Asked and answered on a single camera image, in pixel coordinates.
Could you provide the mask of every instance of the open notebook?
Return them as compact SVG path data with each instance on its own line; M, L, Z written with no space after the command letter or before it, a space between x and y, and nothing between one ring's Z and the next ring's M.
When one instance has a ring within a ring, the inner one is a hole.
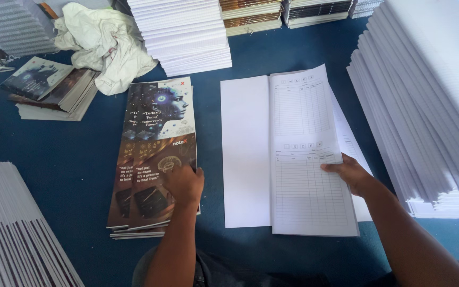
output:
M342 162L331 94L325 65L221 82L226 227L359 235L348 186L320 168Z

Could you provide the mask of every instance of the brain illustration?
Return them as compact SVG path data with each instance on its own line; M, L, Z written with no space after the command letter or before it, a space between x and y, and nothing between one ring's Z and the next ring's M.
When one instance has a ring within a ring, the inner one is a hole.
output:
M173 166L175 165L181 166L182 161L176 156L168 156L168 157L163 158L161 161L159 161L159 164L157 165L157 167L159 168L160 171L166 172L172 169Z

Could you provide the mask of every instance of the blue table surface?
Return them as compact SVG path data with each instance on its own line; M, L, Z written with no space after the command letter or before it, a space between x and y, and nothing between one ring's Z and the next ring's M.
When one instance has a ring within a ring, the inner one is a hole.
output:
M275 235L270 227L224 227L220 81L326 64L328 80L373 174L392 189L346 72L366 18L229 38L233 68L191 76L198 164L206 173L196 246L264 272L324 272L336 286L364 284L390 271L373 222L359 238ZM45 58L70 64L72 51ZM29 60L12 63L19 67ZM0 82L10 73L0 73ZM160 66L135 82L164 80ZM0 161L14 163L86 286L129 286L139 258L159 238L112 240L105 225L126 93L98 93L80 122L25 121L0 90ZM242 144L249 144L242 137ZM459 259L459 220L418 220Z

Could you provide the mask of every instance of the white cloth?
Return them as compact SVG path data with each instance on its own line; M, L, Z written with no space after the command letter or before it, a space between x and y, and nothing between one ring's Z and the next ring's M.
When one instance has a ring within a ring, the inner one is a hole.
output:
M64 17L54 22L56 47L77 50L72 64L100 71L95 85L105 95L129 88L132 80L152 70L157 61L142 49L134 19L117 10L91 10L78 3L63 6Z

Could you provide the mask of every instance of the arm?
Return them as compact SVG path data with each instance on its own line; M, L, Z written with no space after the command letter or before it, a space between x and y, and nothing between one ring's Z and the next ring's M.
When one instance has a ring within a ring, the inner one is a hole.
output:
M196 267L194 227L203 191L203 170L175 166L167 173L164 187L175 198L175 211L150 263L144 286L191 287Z
M354 158L343 154L343 163L322 164L321 168L337 172L354 195L364 198L401 286L459 286L458 261Z

